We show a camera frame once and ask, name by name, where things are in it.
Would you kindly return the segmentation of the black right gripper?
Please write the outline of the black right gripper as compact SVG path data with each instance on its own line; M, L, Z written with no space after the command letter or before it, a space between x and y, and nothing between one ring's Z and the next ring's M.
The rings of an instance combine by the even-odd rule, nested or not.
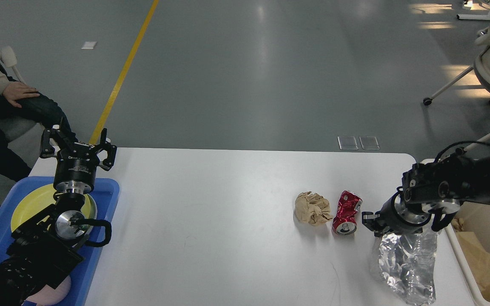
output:
M376 238L387 234L407 235L422 232L431 216L425 212L413 212L406 207L402 193L396 192L377 212L362 212L362 225Z

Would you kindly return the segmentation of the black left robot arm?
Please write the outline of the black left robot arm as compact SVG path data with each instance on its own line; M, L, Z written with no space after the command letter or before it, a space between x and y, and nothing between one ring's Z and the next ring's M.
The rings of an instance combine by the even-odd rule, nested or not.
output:
M0 263L0 306L20 306L45 286L56 289L84 261L83 246L101 248L111 241L111 222L82 213L86 195L94 190L97 168L111 170L117 146L72 142L53 126L43 132L40 157L57 159L53 204L35 213L12 231L8 258Z

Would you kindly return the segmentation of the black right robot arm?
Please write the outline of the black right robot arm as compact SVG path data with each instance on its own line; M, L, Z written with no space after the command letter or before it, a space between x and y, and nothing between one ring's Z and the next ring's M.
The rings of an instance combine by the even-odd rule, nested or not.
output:
M361 221L377 238L418 234L426 225L438 232L465 202L490 205L490 156L470 158L457 142L441 150L434 161L413 164L382 208L363 211Z

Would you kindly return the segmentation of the bystander hand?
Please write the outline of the bystander hand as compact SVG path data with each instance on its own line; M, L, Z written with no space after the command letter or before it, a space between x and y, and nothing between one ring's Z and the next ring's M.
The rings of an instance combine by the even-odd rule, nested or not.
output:
M20 99L29 99L40 96L37 89L18 81L9 82L1 95L15 108L22 108L22 105L19 103Z

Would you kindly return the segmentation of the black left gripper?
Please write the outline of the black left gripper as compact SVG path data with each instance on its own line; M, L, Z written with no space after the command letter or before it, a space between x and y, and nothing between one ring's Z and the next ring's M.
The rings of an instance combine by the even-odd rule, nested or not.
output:
M115 165L117 146L107 137L107 128L100 134L100 142L87 150L86 158L78 158L75 141L59 126L45 128L41 136L40 158L56 158L57 168L53 188L61 193L88 194L95 189L97 167L110 171ZM101 160L99 153L105 152Z

